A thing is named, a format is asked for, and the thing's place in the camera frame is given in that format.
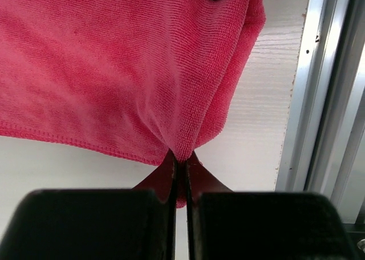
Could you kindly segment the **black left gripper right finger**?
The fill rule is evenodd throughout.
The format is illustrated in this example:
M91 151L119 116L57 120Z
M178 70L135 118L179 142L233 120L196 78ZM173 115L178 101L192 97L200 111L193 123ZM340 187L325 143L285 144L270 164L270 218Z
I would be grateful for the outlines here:
M190 259L358 259L323 195L234 192L196 155L185 163Z

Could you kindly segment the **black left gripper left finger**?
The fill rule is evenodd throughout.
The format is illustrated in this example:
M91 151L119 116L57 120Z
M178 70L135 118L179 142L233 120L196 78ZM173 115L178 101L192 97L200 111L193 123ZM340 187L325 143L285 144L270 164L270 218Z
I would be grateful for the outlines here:
M38 189L18 204L2 259L173 259L177 162L131 189Z

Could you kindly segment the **red towel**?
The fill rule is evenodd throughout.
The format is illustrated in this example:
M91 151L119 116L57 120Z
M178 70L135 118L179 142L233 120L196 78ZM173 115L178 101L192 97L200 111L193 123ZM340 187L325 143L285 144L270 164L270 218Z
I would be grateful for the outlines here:
M1 135L185 161L264 23L263 0L1 0Z

